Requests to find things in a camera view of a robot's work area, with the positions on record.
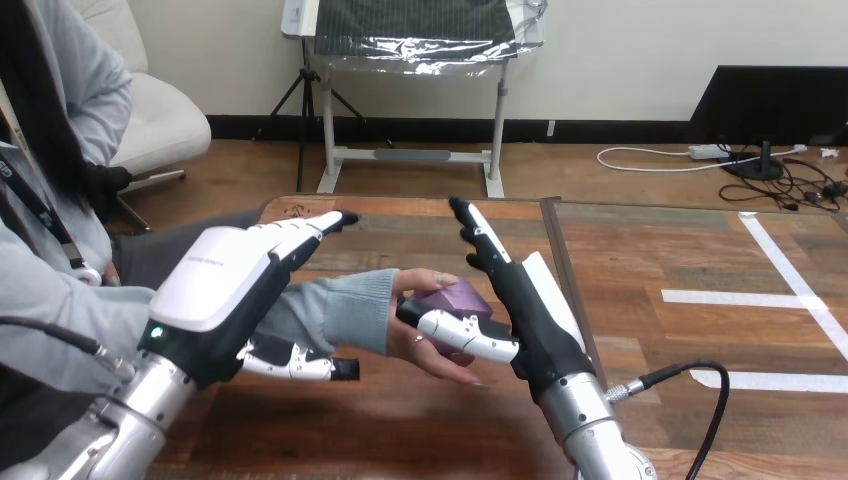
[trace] plastic wrapping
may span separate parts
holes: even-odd
[[[335,70],[481,75],[544,42],[547,0],[321,0],[313,55]]]

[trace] chair leg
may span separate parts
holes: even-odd
[[[134,192],[136,190],[141,190],[142,188],[147,188],[152,185],[158,185],[160,183],[170,182],[173,180],[182,180],[186,178],[185,170],[177,170],[174,172],[165,172],[160,173],[158,175],[151,175],[144,180],[137,180],[135,182],[130,183],[130,186],[121,190],[120,193],[129,193]]]
[[[127,205],[127,202],[125,202],[124,199],[120,196],[118,197],[118,206],[121,207],[121,210],[123,210],[124,213],[129,215],[135,223],[137,223],[144,229],[144,233],[148,233],[151,231],[150,225],[148,225],[147,222],[145,222],[144,219],[139,216],[139,214],[135,213],[135,210],[133,210],[129,205]]]

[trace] floor tape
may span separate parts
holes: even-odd
[[[807,304],[795,295],[767,295],[762,293],[710,292],[703,290],[663,290],[666,303],[699,305],[732,305],[743,307],[772,307],[806,309]]]
[[[692,378],[710,388],[721,386],[721,377],[712,370],[691,370]],[[778,392],[848,393],[848,377],[797,373],[730,372],[734,390]]]
[[[774,243],[774,240],[766,232],[766,229],[760,225],[756,214],[740,213],[739,218],[742,220],[745,228],[751,232],[754,240],[757,241],[769,260],[771,260],[771,263],[777,268],[777,271],[780,272],[780,275],[783,276],[789,288],[795,292],[795,295],[798,295],[801,301],[806,303],[807,310],[809,310],[810,315],[813,316],[819,327],[824,331],[824,334],[827,335],[827,338],[833,342],[833,345],[836,346],[845,360],[848,360],[848,333],[845,333],[842,325],[836,321],[836,318],[833,317],[827,306],[818,299],[813,289],[810,288],[804,278],[801,277],[801,274],[798,273],[798,270],[792,266],[786,255],[780,251],[780,248]]]
[[[749,293],[663,290],[663,300],[669,303],[699,303],[710,305],[744,305],[755,307],[805,308],[819,324],[827,338],[848,361],[848,333],[834,318],[827,305],[816,296],[810,285],[780,250],[755,213],[740,213],[739,218],[757,244],[783,277],[791,295],[761,295]],[[793,373],[729,372],[730,388],[783,392],[848,393],[848,376],[807,375]],[[718,372],[691,370],[696,381],[710,388],[719,388]]]

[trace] wooden tabletop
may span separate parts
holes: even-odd
[[[671,304],[663,290],[791,296],[736,212],[477,201],[514,258],[540,251],[583,323],[610,384],[709,357],[740,372],[848,376],[848,361],[802,308]],[[363,214],[327,237],[294,281],[380,268],[465,276],[508,321],[445,200],[303,195],[262,221],[333,209]],[[841,326],[848,326],[848,234],[826,215],[758,216]],[[358,357],[356,383],[241,374],[202,392],[169,433],[150,479],[571,478],[524,382],[478,360],[479,391],[401,361]],[[717,390],[681,375],[616,407],[660,478],[682,478]],[[844,478],[848,396],[734,390],[699,478]]]

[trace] monitor stand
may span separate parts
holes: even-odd
[[[748,180],[777,180],[783,177],[783,165],[771,156],[771,144],[763,142],[761,153],[731,153],[725,162],[737,162],[748,158],[762,157],[762,160],[754,160],[741,164],[730,163],[721,167],[727,173]]]

